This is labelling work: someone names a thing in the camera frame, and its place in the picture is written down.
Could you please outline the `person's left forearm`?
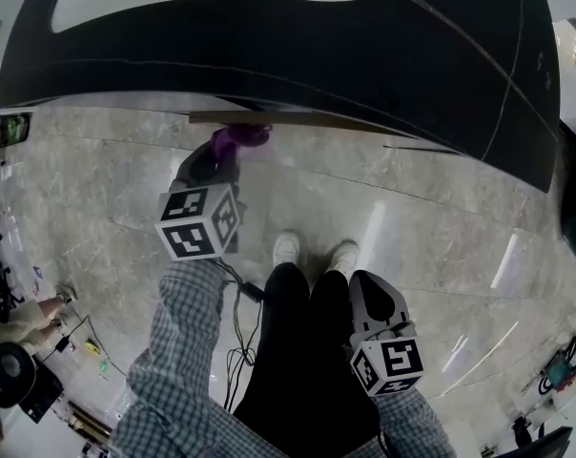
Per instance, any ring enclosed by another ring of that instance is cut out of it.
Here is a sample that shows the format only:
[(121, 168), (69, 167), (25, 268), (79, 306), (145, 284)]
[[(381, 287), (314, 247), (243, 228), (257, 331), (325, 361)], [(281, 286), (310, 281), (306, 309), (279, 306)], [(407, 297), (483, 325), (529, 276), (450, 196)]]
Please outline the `person's left forearm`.
[(128, 372), (134, 400), (111, 437), (115, 458), (233, 455), (233, 427), (209, 396), (223, 282), (206, 260), (168, 266), (148, 346)]

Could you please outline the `purple cloth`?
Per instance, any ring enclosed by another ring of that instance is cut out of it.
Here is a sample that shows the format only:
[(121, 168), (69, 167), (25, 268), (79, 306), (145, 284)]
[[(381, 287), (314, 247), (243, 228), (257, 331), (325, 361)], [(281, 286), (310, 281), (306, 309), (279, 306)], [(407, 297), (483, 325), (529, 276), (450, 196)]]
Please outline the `purple cloth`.
[(226, 160), (240, 148), (257, 148), (270, 138), (271, 126), (232, 124), (213, 133), (210, 145), (216, 162)]

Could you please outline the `silver and black panel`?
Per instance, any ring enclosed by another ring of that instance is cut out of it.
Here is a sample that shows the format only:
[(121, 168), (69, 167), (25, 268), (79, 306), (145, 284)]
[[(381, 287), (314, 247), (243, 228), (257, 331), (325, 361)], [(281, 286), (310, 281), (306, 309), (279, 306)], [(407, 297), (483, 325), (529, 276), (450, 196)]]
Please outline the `silver and black panel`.
[(572, 427), (559, 427), (531, 444), (500, 458), (563, 458), (570, 443)]

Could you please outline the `person's white shoe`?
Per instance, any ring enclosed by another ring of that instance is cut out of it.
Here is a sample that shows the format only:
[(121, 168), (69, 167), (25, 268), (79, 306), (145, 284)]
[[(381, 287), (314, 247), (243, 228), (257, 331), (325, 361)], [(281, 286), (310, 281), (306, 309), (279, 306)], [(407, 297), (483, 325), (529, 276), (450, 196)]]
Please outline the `person's white shoe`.
[(278, 267), (284, 263), (298, 264), (300, 242), (298, 234), (292, 230), (285, 230), (278, 234), (272, 252), (273, 266)]
[(359, 246), (352, 240), (345, 241), (333, 252), (326, 273), (336, 271), (350, 281), (356, 271), (359, 257)]

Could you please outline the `person's right forearm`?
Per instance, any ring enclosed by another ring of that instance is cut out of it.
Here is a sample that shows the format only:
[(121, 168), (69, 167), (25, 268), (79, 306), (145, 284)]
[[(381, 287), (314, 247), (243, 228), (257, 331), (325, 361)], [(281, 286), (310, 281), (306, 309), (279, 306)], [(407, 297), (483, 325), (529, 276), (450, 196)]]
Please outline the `person's right forearm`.
[(374, 397), (373, 402), (392, 458), (456, 458), (439, 417), (415, 387)]

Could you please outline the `person's right white shoe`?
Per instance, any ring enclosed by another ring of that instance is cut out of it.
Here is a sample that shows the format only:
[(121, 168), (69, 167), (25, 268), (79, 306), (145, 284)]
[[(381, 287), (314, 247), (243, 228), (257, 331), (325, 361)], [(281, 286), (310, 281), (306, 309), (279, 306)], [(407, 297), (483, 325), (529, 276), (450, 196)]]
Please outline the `person's right white shoe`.
[(350, 281), (356, 271), (359, 257), (359, 246), (352, 240), (345, 241), (333, 252), (326, 273), (336, 271)]

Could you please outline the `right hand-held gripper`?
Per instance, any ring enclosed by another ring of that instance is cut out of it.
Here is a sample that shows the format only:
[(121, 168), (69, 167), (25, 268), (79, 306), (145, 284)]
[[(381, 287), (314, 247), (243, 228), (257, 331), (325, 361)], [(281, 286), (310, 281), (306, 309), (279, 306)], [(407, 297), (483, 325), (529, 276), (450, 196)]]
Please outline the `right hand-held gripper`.
[[(369, 397), (402, 393), (422, 377), (415, 325), (408, 320), (403, 295), (383, 278), (357, 270), (349, 282), (354, 349), (350, 365)], [(402, 322), (368, 330), (368, 317)]]

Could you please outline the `black mesh waste bin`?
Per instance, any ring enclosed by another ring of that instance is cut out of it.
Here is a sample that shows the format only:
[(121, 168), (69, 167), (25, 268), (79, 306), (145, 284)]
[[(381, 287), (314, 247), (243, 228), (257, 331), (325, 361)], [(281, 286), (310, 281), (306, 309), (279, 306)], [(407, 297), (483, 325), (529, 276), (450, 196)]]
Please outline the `black mesh waste bin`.
[(24, 142), (30, 125), (31, 113), (0, 115), (0, 149)]

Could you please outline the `person's left white shoe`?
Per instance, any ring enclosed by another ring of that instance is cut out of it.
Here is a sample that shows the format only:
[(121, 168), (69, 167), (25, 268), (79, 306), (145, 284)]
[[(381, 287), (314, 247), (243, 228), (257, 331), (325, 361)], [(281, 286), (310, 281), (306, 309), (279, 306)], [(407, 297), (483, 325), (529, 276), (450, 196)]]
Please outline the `person's left white shoe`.
[(298, 234), (292, 230), (285, 230), (278, 234), (272, 252), (273, 266), (278, 267), (284, 263), (298, 264), (300, 242)]

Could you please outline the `person's black trousers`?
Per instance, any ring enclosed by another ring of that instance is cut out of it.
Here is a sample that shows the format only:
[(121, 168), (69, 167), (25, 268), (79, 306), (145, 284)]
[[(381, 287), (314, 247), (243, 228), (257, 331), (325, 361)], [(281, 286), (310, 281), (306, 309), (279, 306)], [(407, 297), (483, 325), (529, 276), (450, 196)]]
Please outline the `person's black trousers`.
[(257, 358), (235, 416), (289, 458), (342, 458), (377, 437), (380, 417), (351, 371), (348, 281), (310, 287), (292, 262), (265, 285)]

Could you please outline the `teal device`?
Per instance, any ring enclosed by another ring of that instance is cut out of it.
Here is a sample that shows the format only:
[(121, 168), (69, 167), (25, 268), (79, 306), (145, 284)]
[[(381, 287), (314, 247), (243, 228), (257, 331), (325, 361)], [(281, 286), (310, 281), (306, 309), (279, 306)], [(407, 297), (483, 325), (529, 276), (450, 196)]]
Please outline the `teal device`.
[(576, 378), (576, 336), (560, 348), (540, 372), (538, 393), (546, 395), (551, 390), (560, 392), (572, 385)]

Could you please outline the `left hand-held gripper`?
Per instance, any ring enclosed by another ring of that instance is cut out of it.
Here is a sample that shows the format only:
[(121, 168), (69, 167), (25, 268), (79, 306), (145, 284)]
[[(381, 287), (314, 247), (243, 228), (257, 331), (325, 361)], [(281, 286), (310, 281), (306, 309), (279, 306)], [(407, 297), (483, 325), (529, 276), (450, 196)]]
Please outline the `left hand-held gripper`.
[(219, 164), (218, 175), (223, 184), (199, 186), (215, 176), (215, 155), (211, 144), (204, 143), (180, 164), (174, 180), (195, 188), (159, 197), (154, 227), (173, 260), (220, 258), (236, 236), (240, 213), (231, 185), (238, 186), (239, 161)]

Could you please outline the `black stone vanity top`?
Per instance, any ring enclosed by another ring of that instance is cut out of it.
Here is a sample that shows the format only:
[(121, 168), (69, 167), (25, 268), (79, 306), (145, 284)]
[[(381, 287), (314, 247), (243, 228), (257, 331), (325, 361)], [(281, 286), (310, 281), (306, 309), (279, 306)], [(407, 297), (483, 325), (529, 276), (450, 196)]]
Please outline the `black stone vanity top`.
[(547, 0), (25, 0), (0, 109), (105, 92), (349, 117), (541, 191), (560, 121)]

